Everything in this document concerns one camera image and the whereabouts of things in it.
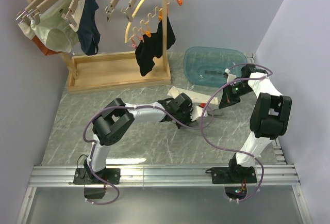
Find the grey and cream underwear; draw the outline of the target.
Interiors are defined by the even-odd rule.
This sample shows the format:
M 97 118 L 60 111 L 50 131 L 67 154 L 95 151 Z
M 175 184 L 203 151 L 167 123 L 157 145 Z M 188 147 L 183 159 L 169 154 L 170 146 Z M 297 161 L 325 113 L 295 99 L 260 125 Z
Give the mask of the grey and cream underwear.
M 206 104 L 206 102 L 211 98 L 210 95 L 202 94 L 202 93 L 197 93 L 194 91 L 190 90 L 185 90 L 181 88 L 177 88 L 173 86 L 167 93 L 167 96 L 176 98 L 179 94 L 184 93 L 186 94 L 193 103 L 193 106 L 199 106 L 201 107 L 201 104 Z M 218 106 L 219 105 L 219 99 L 218 97 L 214 97 L 208 106 L 208 109 L 206 110 L 208 113 L 208 116 L 210 117 L 217 117 L 219 114 L 215 114 L 214 109 L 211 108 L 211 106 Z

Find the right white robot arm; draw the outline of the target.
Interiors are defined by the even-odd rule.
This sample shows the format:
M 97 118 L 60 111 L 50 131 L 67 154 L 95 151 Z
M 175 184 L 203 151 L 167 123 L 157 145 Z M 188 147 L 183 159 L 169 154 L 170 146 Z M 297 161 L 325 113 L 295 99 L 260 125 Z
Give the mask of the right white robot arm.
M 219 109 L 240 103 L 241 96 L 254 92 L 257 98 L 250 118 L 250 134 L 240 152 L 230 159 L 227 168 L 213 172 L 222 184 L 256 183 L 255 159 L 265 147 L 287 130 L 292 98 L 280 93 L 271 83 L 266 70 L 247 64 L 241 68 L 241 76 L 231 81 L 230 70 L 224 77 L 229 83 L 222 91 Z

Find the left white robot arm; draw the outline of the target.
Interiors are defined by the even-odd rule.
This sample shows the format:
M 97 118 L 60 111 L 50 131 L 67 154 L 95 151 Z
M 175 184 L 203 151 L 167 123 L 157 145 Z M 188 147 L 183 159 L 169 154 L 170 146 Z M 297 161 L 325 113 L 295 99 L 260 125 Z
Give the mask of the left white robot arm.
M 181 128 L 193 122 L 192 112 L 192 100 L 184 93 L 147 105 L 126 104 L 120 98 L 111 101 L 88 122 L 92 125 L 93 139 L 86 138 L 87 127 L 83 131 L 83 140 L 92 143 L 91 152 L 84 161 L 86 178 L 93 184 L 105 180 L 110 146 L 117 143 L 132 124 L 174 122 Z

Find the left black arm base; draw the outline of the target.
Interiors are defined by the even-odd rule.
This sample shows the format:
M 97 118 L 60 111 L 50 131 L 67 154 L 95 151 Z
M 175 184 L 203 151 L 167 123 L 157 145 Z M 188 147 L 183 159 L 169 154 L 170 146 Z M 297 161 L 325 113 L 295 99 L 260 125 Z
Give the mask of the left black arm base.
M 121 171 L 119 168 L 104 168 L 96 174 L 108 183 L 118 185 Z M 108 184 L 105 184 L 103 181 L 97 179 L 89 169 L 83 167 L 75 170 L 73 184 L 83 186 L 85 198 L 91 200 L 102 199 L 106 193 L 106 186 L 108 186 Z

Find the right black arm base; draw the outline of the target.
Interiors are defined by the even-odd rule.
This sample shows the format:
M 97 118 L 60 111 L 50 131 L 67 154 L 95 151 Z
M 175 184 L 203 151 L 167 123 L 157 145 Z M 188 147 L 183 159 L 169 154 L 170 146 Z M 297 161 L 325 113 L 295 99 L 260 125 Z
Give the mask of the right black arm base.
M 229 200 L 243 200 L 246 198 L 248 183 L 257 183 L 257 176 L 253 167 L 243 171 L 229 167 L 212 167 L 206 169 L 211 175 L 212 184 L 225 184 L 225 194 Z

